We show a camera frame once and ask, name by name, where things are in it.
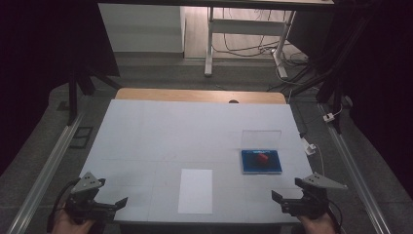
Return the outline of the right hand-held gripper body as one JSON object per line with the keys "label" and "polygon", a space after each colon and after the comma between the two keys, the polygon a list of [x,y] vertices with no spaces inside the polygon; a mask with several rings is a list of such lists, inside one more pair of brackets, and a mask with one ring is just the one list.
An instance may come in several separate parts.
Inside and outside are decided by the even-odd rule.
{"label": "right hand-held gripper body", "polygon": [[282,212],[291,216],[306,216],[308,218],[319,218],[329,210],[327,189],[348,188],[347,185],[332,180],[324,175],[313,173],[301,178],[305,184],[302,189],[303,196],[299,199],[285,199],[281,205]]}

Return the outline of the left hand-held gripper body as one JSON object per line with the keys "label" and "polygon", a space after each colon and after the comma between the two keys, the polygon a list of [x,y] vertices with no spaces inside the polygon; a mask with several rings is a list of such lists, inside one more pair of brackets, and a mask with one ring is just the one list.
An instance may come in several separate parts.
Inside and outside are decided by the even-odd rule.
{"label": "left hand-held gripper body", "polygon": [[97,202],[94,198],[99,192],[97,178],[87,172],[70,190],[64,210],[78,224],[91,219],[100,222],[110,222],[115,212],[109,211],[110,204]]}

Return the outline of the blue case with clear lid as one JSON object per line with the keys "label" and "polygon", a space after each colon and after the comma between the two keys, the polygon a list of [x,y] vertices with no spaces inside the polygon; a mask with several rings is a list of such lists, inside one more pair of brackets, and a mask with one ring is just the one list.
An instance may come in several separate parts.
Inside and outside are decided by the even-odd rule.
{"label": "blue case with clear lid", "polygon": [[[281,174],[282,166],[279,156],[281,135],[281,131],[243,131],[240,148],[242,173],[245,175]],[[257,160],[259,153],[269,157],[267,163]]]}

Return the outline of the person's right hand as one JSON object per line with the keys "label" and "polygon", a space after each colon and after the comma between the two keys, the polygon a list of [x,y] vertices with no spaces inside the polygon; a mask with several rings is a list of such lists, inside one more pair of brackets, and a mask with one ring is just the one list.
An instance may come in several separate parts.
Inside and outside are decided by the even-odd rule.
{"label": "person's right hand", "polygon": [[304,226],[306,234],[336,234],[333,220],[328,214],[324,214],[317,219],[310,219],[306,216],[298,216]]}

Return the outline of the person's left hand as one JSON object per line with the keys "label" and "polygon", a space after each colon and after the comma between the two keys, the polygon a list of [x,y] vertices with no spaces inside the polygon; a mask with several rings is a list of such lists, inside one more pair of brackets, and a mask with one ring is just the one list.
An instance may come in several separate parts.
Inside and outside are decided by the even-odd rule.
{"label": "person's left hand", "polygon": [[52,234],[89,234],[94,225],[94,220],[86,220],[82,224],[77,224],[65,212],[60,211],[55,218]]}

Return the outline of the white paper sheet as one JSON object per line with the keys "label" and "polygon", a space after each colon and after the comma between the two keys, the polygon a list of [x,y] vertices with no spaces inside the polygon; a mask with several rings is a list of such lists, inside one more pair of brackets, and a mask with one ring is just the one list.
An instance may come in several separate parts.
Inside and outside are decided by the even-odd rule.
{"label": "white paper sheet", "polygon": [[212,214],[212,170],[181,170],[178,212],[189,215]]}

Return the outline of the black metal stand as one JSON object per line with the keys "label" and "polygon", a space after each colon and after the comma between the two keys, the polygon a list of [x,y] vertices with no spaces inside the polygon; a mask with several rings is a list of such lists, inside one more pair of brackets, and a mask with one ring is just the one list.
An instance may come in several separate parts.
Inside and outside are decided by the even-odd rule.
{"label": "black metal stand", "polygon": [[360,34],[364,30],[365,25],[366,21],[364,17],[342,20],[341,27],[339,27],[338,24],[334,24],[332,26],[333,29],[341,28],[344,32],[330,49],[312,63],[312,67],[317,71],[316,76],[306,81],[300,87],[291,90],[291,95],[295,97],[321,84],[316,94],[316,101],[318,103],[327,103],[330,98],[333,98],[332,111],[334,120],[330,121],[330,124],[338,134],[342,133],[340,113],[342,111],[341,98],[343,94],[344,65]]}
{"label": "black metal stand", "polygon": [[77,90],[80,89],[85,96],[91,96],[95,92],[92,78],[95,77],[109,87],[119,91],[122,86],[113,81],[108,75],[97,71],[89,65],[74,66],[68,78],[69,88],[69,118],[67,125],[72,126],[78,116]]}

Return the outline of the black curtain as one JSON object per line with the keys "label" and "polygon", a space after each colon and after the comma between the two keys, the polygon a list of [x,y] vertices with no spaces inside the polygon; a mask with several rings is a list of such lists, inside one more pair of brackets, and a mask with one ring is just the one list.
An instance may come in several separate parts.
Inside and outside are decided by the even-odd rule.
{"label": "black curtain", "polygon": [[119,69],[98,0],[0,0],[0,175],[71,78]]}
{"label": "black curtain", "polygon": [[344,66],[350,116],[413,198],[413,0],[382,0]]}

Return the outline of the white cabinet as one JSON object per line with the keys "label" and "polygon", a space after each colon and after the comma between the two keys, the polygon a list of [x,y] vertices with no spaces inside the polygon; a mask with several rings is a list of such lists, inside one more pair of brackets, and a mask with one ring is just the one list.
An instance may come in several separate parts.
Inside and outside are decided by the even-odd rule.
{"label": "white cabinet", "polygon": [[103,3],[98,7],[114,52],[184,52],[184,7]]}

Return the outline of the black floor socket frame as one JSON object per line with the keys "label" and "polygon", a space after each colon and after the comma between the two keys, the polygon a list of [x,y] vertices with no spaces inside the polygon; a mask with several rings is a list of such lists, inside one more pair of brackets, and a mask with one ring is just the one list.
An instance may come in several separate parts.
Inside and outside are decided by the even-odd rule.
{"label": "black floor socket frame", "polygon": [[91,139],[93,129],[93,127],[79,127],[76,130],[69,147],[73,149],[85,149]]}

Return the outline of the aluminium rail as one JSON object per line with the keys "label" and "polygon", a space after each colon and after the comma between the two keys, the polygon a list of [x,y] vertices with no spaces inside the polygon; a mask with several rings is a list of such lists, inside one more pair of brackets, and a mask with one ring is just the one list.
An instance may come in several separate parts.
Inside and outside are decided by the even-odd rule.
{"label": "aluminium rail", "polygon": [[334,172],[336,175],[340,175],[343,180],[347,178],[350,182],[348,185],[349,189],[357,195],[357,198],[351,198],[351,200],[359,201],[359,209],[368,216],[375,234],[392,234],[391,228],[343,135],[335,129],[333,122],[323,120],[326,111],[323,109],[322,104],[318,104],[318,109],[321,123],[327,128],[333,146],[337,151],[336,154],[325,153],[320,156],[322,173],[325,175],[326,171],[335,168]]}
{"label": "aluminium rail", "polygon": [[80,111],[72,124],[63,129],[48,160],[37,176],[6,234],[24,234],[84,116],[85,112]]}

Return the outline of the white desk frame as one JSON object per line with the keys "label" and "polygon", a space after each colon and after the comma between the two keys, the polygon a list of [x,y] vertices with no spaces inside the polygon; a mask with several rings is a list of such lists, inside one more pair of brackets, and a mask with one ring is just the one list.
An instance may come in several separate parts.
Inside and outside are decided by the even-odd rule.
{"label": "white desk frame", "polygon": [[271,55],[276,64],[277,71],[281,78],[287,77],[287,72],[282,64],[282,49],[285,44],[288,32],[294,19],[295,11],[291,11],[284,21],[260,21],[244,19],[215,19],[214,8],[208,8],[207,16],[207,46],[205,77],[212,75],[212,39],[214,33],[240,34],[240,35],[262,35],[279,36],[278,46],[271,51]]}

